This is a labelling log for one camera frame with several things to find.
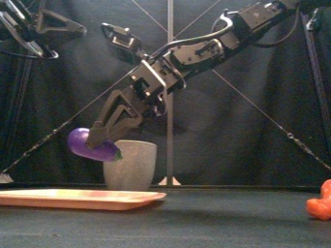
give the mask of wire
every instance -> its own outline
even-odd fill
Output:
[[[299,17],[300,17],[300,6],[296,8],[295,23],[292,25],[292,28],[291,28],[288,34],[275,43],[271,43],[271,44],[253,43],[252,46],[259,47],[259,48],[271,48],[271,47],[279,46],[292,36],[295,29],[297,27]]]
[[[24,54],[18,54],[8,50],[2,50],[2,49],[0,49],[0,53],[9,55],[9,56],[14,56],[17,58],[24,58],[24,59],[56,59],[58,58],[58,54],[54,51],[52,51],[52,57],[37,57],[37,56],[24,55]]]

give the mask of metal rod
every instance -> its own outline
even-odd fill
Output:
[[[168,43],[173,41],[173,0],[168,0]],[[167,186],[173,185],[173,94],[167,105]]]

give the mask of black tabletop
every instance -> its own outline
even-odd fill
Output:
[[[0,247],[331,247],[312,219],[316,193],[152,189],[167,197],[128,211],[0,206]]]

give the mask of black backdrop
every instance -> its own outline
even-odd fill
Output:
[[[80,22],[88,28],[88,35],[57,47],[58,60],[32,62],[24,94],[17,85],[25,62],[5,56],[0,58],[2,169],[131,70],[132,66],[112,56],[100,24],[108,22],[129,27],[140,36],[147,53],[167,43],[165,0],[48,2],[46,8]],[[223,9],[239,10],[255,2],[175,0],[175,37],[184,39],[207,34]],[[292,22],[293,18],[289,18],[275,27],[264,42],[279,39]],[[324,85],[329,90],[329,43],[325,43],[329,32],[324,32],[319,54]],[[329,177],[329,170],[301,151],[219,76],[295,134],[320,159],[327,163],[331,161],[300,26],[281,46],[271,49],[248,47],[215,72],[192,78],[187,89],[176,92],[173,175],[179,181],[193,185],[320,185]],[[18,94],[21,107],[14,108],[13,99]],[[105,97],[107,94],[10,170],[17,182],[104,183],[101,163],[75,156],[68,151],[65,139],[72,129],[91,127]],[[13,118],[16,113],[20,114],[17,119]],[[167,117],[161,116],[145,124],[140,134],[128,137],[157,144],[153,183],[167,174],[165,131]]]

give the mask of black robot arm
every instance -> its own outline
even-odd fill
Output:
[[[124,139],[148,118],[167,112],[167,95],[184,88],[191,77],[219,66],[255,44],[299,7],[307,13],[320,6],[331,6],[331,0],[277,0],[251,5],[239,12],[224,11],[211,34],[175,41],[151,56],[144,54],[128,29],[104,24],[103,33],[112,44],[140,56],[141,61],[123,78],[129,86],[109,94],[89,130],[87,146],[93,149],[107,140]]]
[[[0,42],[13,38],[36,58],[57,58],[49,45],[52,47],[56,42],[62,43],[85,33],[83,25],[46,10],[44,4],[33,14],[20,0],[0,0]]]

